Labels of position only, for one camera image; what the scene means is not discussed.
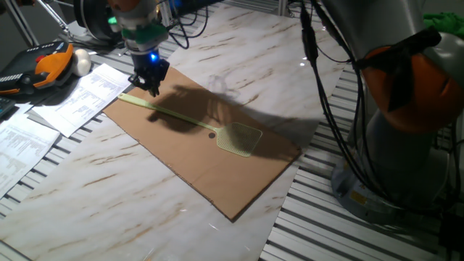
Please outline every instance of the white ball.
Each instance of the white ball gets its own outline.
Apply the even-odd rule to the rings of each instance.
[[[92,61],[90,60],[88,52],[83,49],[78,49],[75,50],[73,56],[72,73],[80,77],[87,75],[92,66]]]

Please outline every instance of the fly swatter handle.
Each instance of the fly swatter handle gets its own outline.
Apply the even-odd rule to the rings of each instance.
[[[209,126],[208,124],[206,123],[202,123],[201,121],[198,121],[198,120],[195,120],[195,119],[192,119],[190,117],[187,117],[185,115],[182,115],[180,113],[177,113],[177,112],[173,112],[172,110],[170,109],[165,109],[163,107],[160,107],[158,105],[155,105],[155,104],[151,104],[147,101],[145,101],[144,99],[140,99],[140,98],[137,98],[137,97],[134,97],[134,96],[131,96],[129,94],[120,94],[119,96],[117,96],[118,99],[120,99],[121,101],[124,101],[124,102],[128,102],[130,104],[134,104],[134,105],[137,105],[137,106],[140,106],[140,107],[145,107],[145,108],[149,108],[149,109],[154,109],[154,110],[157,110],[158,112],[163,112],[167,115],[171,115],[173,117],[176,117],[176,118],[179,118],[181,120],[185,120],[185,121],[188,121],[190,123],[193,123],[193,124],[197,124],[197,125],[200,125],[202,127],[205,127],[207,129],[210,129],[211,131],[216,131],[216,128],[212,127],[212,126]]]

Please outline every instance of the cardboard sheet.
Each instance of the cardboard sheet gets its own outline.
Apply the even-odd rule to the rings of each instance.
[[[253,155],[241,157],[218,148],[210,130],[161,112],[119,100],[104,111],[230,220],[235,220],[300,155],[296,144],[174,68],[169,69],[159,89],[157,97],[140,88],[129,94],[213,127],[238,122],[262,131]]]

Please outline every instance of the white marble table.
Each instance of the white marble table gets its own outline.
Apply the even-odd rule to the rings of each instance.
[[[317,34],[322,49],[344,58],[321,26]],[[305,146],[322,109],[303,57],[298,20],[221,6],[170,62]],[[319,62],[330,94],[343,65]],[[296,171],[231,223],[105,118],[0,222],[0,239],[32,260],[257,260]]]

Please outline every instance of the blue light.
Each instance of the blue light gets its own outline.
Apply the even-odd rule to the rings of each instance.
[[[158,60],[158,56],[156,54],[151,54],[150,57],[152,58],[152,62]]]

